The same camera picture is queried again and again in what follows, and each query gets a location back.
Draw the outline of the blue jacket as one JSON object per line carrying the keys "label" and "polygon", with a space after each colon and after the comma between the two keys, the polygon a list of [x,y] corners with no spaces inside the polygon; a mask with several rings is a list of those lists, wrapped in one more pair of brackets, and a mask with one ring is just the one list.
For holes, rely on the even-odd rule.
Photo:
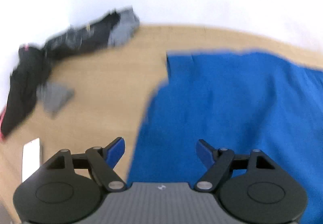
{"label": "blue jacket", "polygon": [[237,154],[259,148],[305,188],[302,223],[322,223],[322,71],[262,52],[169,52],[166,63],[128,183],[194,184],[206,171],[199,139]]}

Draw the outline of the white smartphone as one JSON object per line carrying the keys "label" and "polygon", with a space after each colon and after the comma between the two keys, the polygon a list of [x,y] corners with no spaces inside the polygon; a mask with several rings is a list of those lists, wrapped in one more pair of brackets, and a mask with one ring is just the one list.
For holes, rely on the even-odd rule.
{"label": "white smartphone", "polygon": [[40,138],[24,144],[22,149],[21,180],[24,182],[41,166],[43,161],[42,144]]}

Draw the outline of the small grey cloth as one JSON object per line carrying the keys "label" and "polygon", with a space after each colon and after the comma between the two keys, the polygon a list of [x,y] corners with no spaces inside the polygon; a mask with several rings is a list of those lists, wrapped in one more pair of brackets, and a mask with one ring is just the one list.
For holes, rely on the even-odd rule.
{"label": "small grey cloth", "polygon": [[43,104],[44,111],[54,118],[74,97],[74,89],[56,82],[46,82],[37,87],[37,100]]}

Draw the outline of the black garment pink trim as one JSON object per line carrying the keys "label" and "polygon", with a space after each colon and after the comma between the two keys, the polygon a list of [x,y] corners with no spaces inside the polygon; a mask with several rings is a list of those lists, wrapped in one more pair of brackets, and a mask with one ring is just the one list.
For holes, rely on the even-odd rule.
{"label": "black garment pink trim", "polygon": [[7,104],[1,113],[1,138],[6,138],[33,111],[37,88],[51,74],[51,62],[43,49],[19,48],[19,63],[10,76]]}

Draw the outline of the black patterned shirt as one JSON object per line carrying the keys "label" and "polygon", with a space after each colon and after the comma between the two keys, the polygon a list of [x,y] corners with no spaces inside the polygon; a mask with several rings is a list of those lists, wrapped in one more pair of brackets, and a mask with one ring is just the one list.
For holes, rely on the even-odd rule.
{"label": "black patterned shirt", "polygon": [[48,58],[61,60],[105,48],[110,32],[119,20],[120,15],[114,11],[79,28],[69,28],[64,33],[47,40],[43,51]]}

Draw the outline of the grey t-shirt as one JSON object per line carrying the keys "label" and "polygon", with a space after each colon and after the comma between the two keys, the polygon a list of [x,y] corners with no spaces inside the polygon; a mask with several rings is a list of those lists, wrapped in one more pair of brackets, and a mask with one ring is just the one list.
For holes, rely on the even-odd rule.
{"label": "grey t-shirt", "polygon": [[109,33],[108,46],[119,47],[125,45],[140,26],[140,19],[134,13],[132,7],[118,11],[119,22]]}

